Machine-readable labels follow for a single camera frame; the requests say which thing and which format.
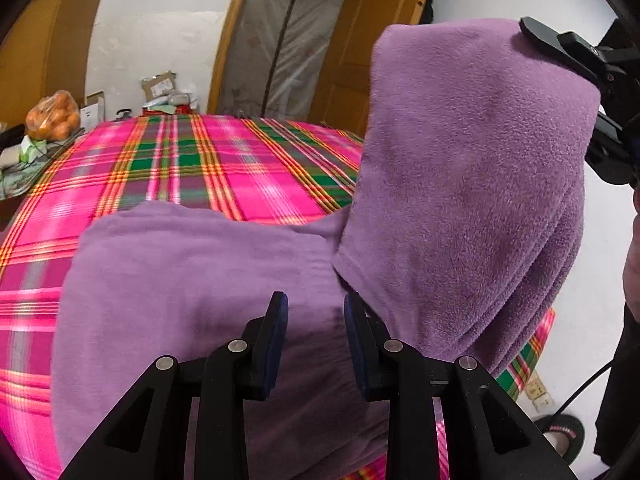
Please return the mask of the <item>purple fleece garment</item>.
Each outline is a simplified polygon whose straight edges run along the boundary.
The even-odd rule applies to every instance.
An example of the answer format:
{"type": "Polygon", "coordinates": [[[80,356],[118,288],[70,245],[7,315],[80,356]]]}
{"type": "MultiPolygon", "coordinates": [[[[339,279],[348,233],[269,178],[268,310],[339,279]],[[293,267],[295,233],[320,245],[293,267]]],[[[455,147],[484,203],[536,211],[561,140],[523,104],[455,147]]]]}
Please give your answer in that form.
{"type": "Polygon", "coordinates": [[[144,202],[81,235],[53,339],[62,460],[154,359],[207,356],[278,290],[288,329],[273,394],[246,411],[250,475],[336,479],[380,457],[388,411],[357,390],[345,295],[424,356],[500,373],[578,252],[599,105],[517,22],[386,28],[349,205],[261,226],[144,202]]]}

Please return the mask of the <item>folding side table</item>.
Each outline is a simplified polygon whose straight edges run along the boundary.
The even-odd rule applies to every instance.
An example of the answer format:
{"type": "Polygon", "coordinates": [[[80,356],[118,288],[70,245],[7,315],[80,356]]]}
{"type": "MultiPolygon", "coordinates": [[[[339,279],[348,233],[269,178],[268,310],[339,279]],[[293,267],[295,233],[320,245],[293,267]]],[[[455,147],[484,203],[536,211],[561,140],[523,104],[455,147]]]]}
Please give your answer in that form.
{"type": "Polygon", "coordinates": [[[84,128],[79,128],[62,141],[36,141],[24,160],[1,170],[1,231],[8,227],[18,206],[43,176],[44,170],[60,159],[85,133],[84,128]]]}

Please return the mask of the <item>black slipper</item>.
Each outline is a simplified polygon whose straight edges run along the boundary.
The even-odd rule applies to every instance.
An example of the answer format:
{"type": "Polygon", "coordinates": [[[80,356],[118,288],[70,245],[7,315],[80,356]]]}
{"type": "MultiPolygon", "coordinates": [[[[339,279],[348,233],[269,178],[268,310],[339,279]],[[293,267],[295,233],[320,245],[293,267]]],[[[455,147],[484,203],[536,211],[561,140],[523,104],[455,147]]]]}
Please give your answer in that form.
{"type": "Polygon", "coordinates": [[[573,415],[547,415],[534,421],[535,426],[547,438],[567,465],[574,463],[584,446],[586,430],[573,415]]]}

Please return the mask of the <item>wooden door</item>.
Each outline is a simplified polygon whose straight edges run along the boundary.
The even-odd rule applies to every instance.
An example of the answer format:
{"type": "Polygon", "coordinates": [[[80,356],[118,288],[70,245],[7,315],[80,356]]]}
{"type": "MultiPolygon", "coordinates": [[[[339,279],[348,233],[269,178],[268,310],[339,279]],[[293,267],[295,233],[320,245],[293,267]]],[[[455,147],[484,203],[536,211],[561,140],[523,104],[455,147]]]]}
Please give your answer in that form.
{"type": "Polygon", "coordinates": [[[430,0],[344,0],[314,90],[308,122],[364,136],[372,50],[386,27],[416,25],[430,0]]]}

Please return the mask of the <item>pink plaid bed sheet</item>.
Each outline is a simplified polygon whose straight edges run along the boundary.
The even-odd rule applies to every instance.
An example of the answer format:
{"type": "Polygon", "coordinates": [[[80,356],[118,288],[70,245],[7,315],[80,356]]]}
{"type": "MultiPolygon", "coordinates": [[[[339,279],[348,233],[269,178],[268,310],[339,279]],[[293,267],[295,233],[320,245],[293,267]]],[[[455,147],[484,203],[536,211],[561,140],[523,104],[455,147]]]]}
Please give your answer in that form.
{"type": "Polygon", "coordinates": [[[62,283],[94,220],[166,200],[234,220],[311,222],[350,202],[361,150],[343,130],[213,115],[104,122],[55,144],[1,229],[1,429],[29,473],[61,473],[52,338],[62,283]]]}

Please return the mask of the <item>plastic covered doorway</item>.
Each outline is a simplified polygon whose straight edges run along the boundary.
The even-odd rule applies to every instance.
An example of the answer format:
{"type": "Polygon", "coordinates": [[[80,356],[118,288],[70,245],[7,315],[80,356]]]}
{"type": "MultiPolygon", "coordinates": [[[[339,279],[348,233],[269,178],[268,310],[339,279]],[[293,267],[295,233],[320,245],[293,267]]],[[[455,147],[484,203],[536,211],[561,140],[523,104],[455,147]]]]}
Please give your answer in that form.
{"type": "Polygon", "coordinates": [[[231,0],[210,114],[304,120],[344,0],[231,0]]]}

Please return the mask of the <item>white carton box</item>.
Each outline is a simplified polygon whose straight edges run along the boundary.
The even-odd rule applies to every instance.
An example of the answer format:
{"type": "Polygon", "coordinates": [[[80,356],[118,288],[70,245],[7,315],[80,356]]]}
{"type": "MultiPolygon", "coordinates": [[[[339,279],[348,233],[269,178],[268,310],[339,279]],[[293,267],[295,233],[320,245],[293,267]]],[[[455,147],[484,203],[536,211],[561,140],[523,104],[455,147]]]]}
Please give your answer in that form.
{"type": "Polygon", "coordinates": [[[79,110],[80,126],[90,132],[105,120],[105,94],[102,90],[85,97],[84,105],[79,110]]]}

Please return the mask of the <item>bag of oranges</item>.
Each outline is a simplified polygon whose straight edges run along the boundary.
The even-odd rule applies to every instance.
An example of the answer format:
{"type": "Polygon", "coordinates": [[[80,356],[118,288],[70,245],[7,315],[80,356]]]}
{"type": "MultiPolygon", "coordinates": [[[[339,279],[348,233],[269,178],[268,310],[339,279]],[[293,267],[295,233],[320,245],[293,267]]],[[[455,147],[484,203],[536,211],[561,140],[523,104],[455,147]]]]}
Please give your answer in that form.
{"type": "Polygon", "coordinates": [[[66,90],[42,98],[26,116],[26,134],[34,141],[63,141],[79,127],[78,105],[66,90]]]}

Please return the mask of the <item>cardboard box with label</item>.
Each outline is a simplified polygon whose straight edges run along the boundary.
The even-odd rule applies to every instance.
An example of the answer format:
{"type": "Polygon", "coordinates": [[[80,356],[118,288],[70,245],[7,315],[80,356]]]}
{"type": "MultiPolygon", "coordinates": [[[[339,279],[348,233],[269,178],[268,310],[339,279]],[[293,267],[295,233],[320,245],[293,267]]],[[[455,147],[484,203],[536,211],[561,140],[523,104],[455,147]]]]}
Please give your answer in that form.
{"type": "Polygon", "coordinates": [[[150,102],[161,96],[168,96],[177,89],[176,74],[171,70],[151,77],[142,78],[140,81],[144,92],[145,101],[150,102]]]}

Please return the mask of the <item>wooden wardrobe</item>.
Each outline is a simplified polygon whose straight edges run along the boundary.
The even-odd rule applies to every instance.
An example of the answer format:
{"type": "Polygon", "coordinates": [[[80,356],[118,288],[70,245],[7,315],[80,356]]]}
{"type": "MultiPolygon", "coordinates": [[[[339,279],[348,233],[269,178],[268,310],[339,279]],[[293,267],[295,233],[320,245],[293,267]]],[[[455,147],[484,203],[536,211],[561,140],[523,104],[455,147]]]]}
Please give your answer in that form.
{"type": "Polygon", "coordinates": [[[1,46],[1,115],[25,121],[44,96],[66,90],[80,101],[100,0],[32,0],[1,46]]]}

